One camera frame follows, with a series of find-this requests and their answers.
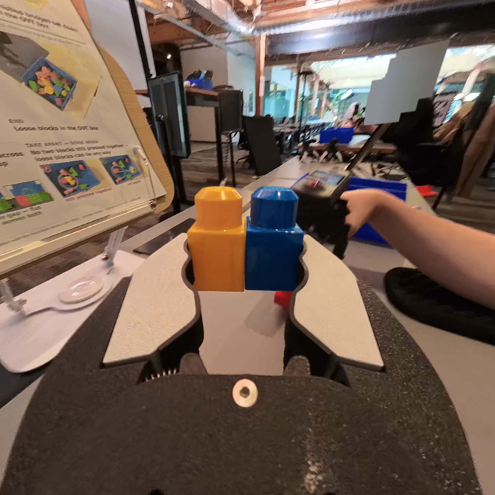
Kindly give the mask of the black desk inlay panel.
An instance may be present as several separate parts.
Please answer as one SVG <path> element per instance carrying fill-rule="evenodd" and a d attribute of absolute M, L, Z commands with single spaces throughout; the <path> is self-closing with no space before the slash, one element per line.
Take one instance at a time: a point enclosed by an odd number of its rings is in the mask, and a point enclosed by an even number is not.
<path fill-rule="evenodd" d="M 1 408 L 42 376 L 46 367 L 43 365 L 29 372 L 13 373 L 1 365 Z"/>

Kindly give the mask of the person's right forearm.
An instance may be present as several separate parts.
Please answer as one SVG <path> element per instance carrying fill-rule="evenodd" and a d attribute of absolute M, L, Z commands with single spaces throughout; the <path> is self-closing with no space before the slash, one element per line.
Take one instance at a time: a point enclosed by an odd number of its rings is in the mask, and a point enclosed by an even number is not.
<path fill-rule="evenodd" d="M 494 234 L 429 215 L 373 191 L 372 226 L 424 275 L 494 310 Z"/>

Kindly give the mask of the black floor lamp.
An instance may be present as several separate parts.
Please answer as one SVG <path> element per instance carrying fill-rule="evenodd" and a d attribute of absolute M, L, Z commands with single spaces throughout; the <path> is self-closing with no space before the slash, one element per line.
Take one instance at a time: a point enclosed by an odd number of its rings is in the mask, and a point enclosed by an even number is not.
<path fill-rule="evenodd" d="M 156 77 L 156 69 L 152 54 L 152 45 L 147 25 L 146 9 L 141 1 L 128 1 L 139 56 L 144 71 L 145 82 Z"/>

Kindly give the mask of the printed instruction sheet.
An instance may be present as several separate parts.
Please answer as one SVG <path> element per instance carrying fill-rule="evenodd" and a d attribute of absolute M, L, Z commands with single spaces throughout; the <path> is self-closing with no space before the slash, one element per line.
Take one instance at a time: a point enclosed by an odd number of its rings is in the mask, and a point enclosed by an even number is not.
<path fill-rule="evenodd" d="M 1 253 L 166 190 L 71 1 L 1 1 Z"/>

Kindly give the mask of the blue one-stud block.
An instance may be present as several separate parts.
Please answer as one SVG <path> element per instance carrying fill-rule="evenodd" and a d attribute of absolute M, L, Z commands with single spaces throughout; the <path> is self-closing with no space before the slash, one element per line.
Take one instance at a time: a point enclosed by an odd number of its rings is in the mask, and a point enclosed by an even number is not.
<path fill-rule="evenodd" d="M 265 186 L 251 195 L 246 219 L 244 288 L 292 292 L 297 287 L 304 232 L 291 188 Z"/>

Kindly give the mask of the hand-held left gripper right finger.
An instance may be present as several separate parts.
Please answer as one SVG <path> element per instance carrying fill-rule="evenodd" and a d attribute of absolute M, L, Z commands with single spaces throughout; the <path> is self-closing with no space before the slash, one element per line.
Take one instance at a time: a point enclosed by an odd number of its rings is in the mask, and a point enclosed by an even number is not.
<path fill-rule="evenodd" d="M 307 359 L 310 374 L 332 378 L 341 365 L 384 370 L 357 279 L 334 254 L 304 235 L 300 281 L 288 309 L 288 360 Z"/>

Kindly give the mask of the blue storage bins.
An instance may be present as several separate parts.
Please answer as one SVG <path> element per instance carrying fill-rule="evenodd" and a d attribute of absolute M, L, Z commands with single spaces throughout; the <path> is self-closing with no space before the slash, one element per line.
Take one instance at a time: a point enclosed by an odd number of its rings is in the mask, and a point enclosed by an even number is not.
<path fill-rule="evenodd" d="M 184 84 L 201 90 L 213 90 L 213 71 L 195 70 L 190 73 L 184 80 Z"/>

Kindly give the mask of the blue storage crate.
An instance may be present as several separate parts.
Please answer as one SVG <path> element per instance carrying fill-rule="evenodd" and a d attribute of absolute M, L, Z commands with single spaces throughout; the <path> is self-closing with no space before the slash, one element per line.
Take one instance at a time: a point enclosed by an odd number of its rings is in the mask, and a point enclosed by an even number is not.
<path fill-rule="evenodd" d="M 349 144 L 354 135 L 354 127 L 328 127 L 320 131 L 319 143 L 328 144 L 336 139 L 339 144 Z"/>

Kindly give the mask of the orange one-stud block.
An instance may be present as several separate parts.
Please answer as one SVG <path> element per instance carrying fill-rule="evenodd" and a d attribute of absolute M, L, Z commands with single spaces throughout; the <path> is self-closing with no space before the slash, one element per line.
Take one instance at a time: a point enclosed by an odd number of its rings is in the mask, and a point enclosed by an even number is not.
<path fill-rule="evenodd" d="M 199 292 L 243 292 L 246 219 L 242 196 L 231 187 L 202 188 L 188 248 Z"/>

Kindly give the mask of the silver ceiling duct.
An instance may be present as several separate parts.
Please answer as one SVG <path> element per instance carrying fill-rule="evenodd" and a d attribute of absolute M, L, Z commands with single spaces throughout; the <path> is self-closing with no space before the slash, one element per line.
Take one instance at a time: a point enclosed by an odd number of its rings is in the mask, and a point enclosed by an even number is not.
<path fill-rule="evenodd" d="M 229 1 L 181 1 L 193 13 L 223 30 L 239 36 L 260 36 L 270 34 L 270 26 L 256 26 L 236 14 Z"/>

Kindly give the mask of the brown coat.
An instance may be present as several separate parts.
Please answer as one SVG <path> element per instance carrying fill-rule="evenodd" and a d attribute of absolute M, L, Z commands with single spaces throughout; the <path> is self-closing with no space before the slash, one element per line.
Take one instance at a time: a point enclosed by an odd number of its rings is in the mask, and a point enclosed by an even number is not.
<path fill-rule="evenodd" d="M 475 183 L 494 154 L 494 102 L 480 123 L 472 124 L 474 103 L 468 103 L 434 134 L 442 153 L 439 185 L 446 186 L 451 196 L 469 197 Z"/>

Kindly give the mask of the black textured pad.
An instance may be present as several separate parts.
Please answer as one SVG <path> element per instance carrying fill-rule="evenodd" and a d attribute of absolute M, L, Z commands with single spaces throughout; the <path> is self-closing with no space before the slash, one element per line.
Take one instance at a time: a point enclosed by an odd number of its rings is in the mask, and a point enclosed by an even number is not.
<path fill-rule="evenodd" d="M 417 269 L 389 270 L 384 275 L 384 288 L 390 303 L 406 316 L 494 345 L 494 310 L 456 295 Z"/>

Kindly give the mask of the wooden top standing desk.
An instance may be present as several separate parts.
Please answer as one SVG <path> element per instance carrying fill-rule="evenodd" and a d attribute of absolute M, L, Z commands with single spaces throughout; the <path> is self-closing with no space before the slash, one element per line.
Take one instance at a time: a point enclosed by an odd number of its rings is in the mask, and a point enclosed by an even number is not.
<path fill-rule="evenodd" d="M 201 90 L 195 87 L 188 87 L 185 89 L 186 101 L 188 106 L 200 107 L 200 108 L 213 108 L 214 109 L 214 130 L 215 130 L 215 145 L 216 145 L 216 165 L 217 165 L 217 182 L 219 185 L 225 183 L 226 176 L 224 173 L 224 155 L 222 147 L 222 138 L 227 137 L 228 151 L 230 154 L 230 166 L 231 166 L 231 182 L 236 187 L 236 175 L 233 156 L 233 142 L 232 137 L 236 133 L 221 134 L 219 126 L 219 108 L 218 108 L 218 92 L 213 90 Z"/>

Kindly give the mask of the white document stand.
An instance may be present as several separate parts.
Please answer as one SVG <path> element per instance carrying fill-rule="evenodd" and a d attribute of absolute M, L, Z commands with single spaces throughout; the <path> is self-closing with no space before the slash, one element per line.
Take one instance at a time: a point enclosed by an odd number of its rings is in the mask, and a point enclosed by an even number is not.
<path fill-rule="evenodd" d="M 53 360 L 98 304 L 144 261 L 120 250 L 126 227 L 102 255 L 15 297 L 1 275 L 1 365 L 26 373 Z"/>

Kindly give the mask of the blue plastic bin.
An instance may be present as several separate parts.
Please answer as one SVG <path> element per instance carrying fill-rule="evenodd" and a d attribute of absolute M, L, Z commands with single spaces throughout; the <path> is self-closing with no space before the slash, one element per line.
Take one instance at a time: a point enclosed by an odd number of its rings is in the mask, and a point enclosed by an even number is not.
<path fill-rule="evenodd" d="M 361 179 L 352 177 L 346 191 L 360 189 L 376 189 L 395 196 L 400 201 L 405 202 L 407 198 L 407 185 L 398 181 L 387 181 L 378 179 Z M 365 223 L 351 238 L 353 241 L 389 246 L 388 242 L 371 226 Z"/>

